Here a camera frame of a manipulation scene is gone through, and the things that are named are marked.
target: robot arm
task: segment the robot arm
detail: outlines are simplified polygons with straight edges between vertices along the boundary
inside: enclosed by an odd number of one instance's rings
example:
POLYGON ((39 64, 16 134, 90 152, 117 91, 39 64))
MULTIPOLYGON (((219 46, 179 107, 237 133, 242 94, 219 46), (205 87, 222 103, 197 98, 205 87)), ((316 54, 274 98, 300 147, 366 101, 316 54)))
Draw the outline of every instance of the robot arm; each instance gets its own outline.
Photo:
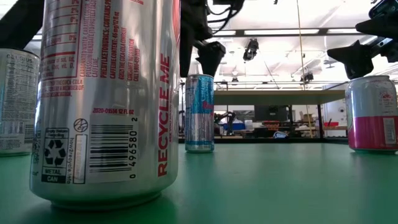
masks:
MULTIPOLYGON (((220 13, 228 15, 224 19, 207 21, 207 16, 213 13, 207 0, 181 0, 181 77, 188 76, 193 46, 198 48, 197 60, 202 64, 204 73, 215 76, 225 55, 225 47, 219 42, 205 42, 214 35, 208 23, 224 22, 219 30, 224 29, 242 9, 243 3, 244 0, 213 0, 214 5, 230 5, 225 12, 220 13)), ((0 20, 0 47, 24 49, 42 27, 43 14, 44 0, 18 0, 0 20)))
POLYGON ((214 114, 214 123, 218 124, 222 119, 227 118, 228 129, 226 134, 228 136, 233 134, 233 121, 235 120, 236 114, 234 112, 226 112, 224 114, 214 114))
POLYGON ((357 24, 356 30, 376 35, 376 40, 366 45, 357 40, 349 47, 328 50, 330 57, 345 65, 350 80, 371 73, 372 58, 379 54, 389 63, 398 62, 398 0, 382 0, 370 10, 369 17, 357 24))
POLYGON ((215 76, 218 66, 223 59, 226 49, 219 42, 208 43, 205 40, 213 37, 212 29, 208 27, 210 22, 224 22, 218 30, 224 29, 229 20, 234 17, 243 7, 244 0, 213 0, 214 5, 230 5, 224 14, 228 15, 218 21, 207 21, 207 16, 215 14, 207 5, 207 0, 182 0, 181 9, 181 46, 180 64, 181 77, 188 76, 191 64, 192 48, 198 49, 199 57, 196 58, 203 69, 203 73, 215 76))

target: green tabletop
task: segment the green tabletop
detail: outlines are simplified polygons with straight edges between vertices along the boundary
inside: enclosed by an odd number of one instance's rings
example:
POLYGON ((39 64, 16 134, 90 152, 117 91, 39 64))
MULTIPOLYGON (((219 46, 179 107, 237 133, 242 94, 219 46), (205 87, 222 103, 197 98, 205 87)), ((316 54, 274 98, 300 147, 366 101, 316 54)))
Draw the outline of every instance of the green tabletop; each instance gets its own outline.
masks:
POLYGON ((114 212, 69 212, 29 191, 29 156, 0 158, 0 223, 398 223, 398 157, 334 144, 180 145, 175 183, 114 212))

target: recycling symbol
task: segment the recycling symbol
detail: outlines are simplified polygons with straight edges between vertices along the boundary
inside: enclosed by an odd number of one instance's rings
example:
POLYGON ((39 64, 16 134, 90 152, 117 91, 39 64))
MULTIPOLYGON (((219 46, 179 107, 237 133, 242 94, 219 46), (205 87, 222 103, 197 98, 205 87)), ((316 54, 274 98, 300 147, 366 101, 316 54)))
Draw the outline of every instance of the recycling symbol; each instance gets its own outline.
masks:
POLYGON ((44 149, 44 157, 47 165, 58 167, 63 164, 67 152, 63 148, 61 140, 51 140, 47 147, 44 149))

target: wire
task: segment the wire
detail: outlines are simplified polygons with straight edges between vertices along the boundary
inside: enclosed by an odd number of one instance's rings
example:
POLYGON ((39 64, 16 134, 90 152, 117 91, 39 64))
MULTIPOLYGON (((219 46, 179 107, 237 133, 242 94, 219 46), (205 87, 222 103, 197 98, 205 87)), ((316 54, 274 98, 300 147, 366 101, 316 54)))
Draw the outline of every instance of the wire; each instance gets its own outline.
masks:
POLYGON ((226 18, 208 21, 208 23, 224 22, 224 24, 217 31, 215 31, 213 33, 213 35, 217 34, 219 31, 223 30, 226 27, 226 25, 228 24, 229 20, 232 19, 234 16, 236 16, 242 10, 242 7, 240 7, 238 10, 233 12, 233 7, 234 7, 234 4, 232 4, 231 7, 228 8, 229 13, 226 18))
POLYGON ((226 8, 223 12, 216 13, 216 12, 213 12, 213 11, 210 9, 210 6, 209 6, 209 5, 206 5, 206 6, 207 6, 207 8, 209 9, 210 13, 213 14, 213 15, 216 15, 216 16, 220 16, 220 15, 222 15, 222 14, 228 12, 228 11, 231 9, 231 7, 228 7, 228 8, 226 8))
POLYGON ((260 50, 259 50, 259 53, 260 53, 260 55, 261 55, 262 60, 264 61, 264 65, 266 65, 266 68, 267 68, 267 70, 268 70, 269 75, 271 76, 272 80, 274 81, 274 83, 275 83, 275 85, 276 85, 276 88, 279 89, 278 83, 276 83, 275 78, 274 78, 274 76, 272 75, 271 71, 269 70, 269 67, 268 67, 268 65, 267 65, 267 62, 266 62, 266 60, 265 60, 265 58, 264 58, 264 56, 262 55, 262 53, 261 53, 260 50))
MULTIPOLYGON (((227 17, 227 18, 229 18, 231 15, 232 15, 232 8, 229 10, 229 13, 228 13, 228 17, 227 17)), ((229 22, 229 19, 225 20, 224 24, 223 24, 217 31, 215 31, 215 32, 213 33, 213 35, 215 35, 215 34, 218 33, 219 31, 223 30, 223 29, 226 27, 226 25, 228 24, 228 22, 229 22)))
MULTIPOLYGON (((296 0, 297 3, 297 16, 298 16, 298 31, 300 33, 300 49, 301 49, 301 54, 303 54, 303 39, 302 39, 302 35, 301 35, 301 20, 300 20, 300 7, 299 7, 299 0, 296 0)), ((303 71, 303 87, 304 87, 304 91, 305 89, 305 71, 304 71, 304 59, 301 56, 301 66, 302 66, 302 71, 303 71)), ((308 126, 310 127, 310 136, 311 138, 313 138, 312 135, 312 123, 310 120, 310 113, 308 112, 308 105, 305 105, 305 108, 307 109, 307 119, 308 119, 308 126)))

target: soda can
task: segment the soda can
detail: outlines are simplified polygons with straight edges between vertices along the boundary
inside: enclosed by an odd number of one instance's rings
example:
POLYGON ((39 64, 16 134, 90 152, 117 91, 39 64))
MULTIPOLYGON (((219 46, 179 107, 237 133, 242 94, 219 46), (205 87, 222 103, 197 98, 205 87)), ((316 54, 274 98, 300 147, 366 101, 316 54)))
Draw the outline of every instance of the soda can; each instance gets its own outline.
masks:
POLYGON ((346 107, 350 148, 376 153, 398 150, 397 92, 387 75, 351 80, 346 107))
POLYGON ((179 0, 45 2, 33 193, 109 210, 173 183, 179 38, 179 0))
POLYGON ((214 151, 214 78, 189 75, 185 87, 185 150, 214 151))
POLYGON ((39 65, 33 53, 0 49, 0 156, 32 151, 39 65))

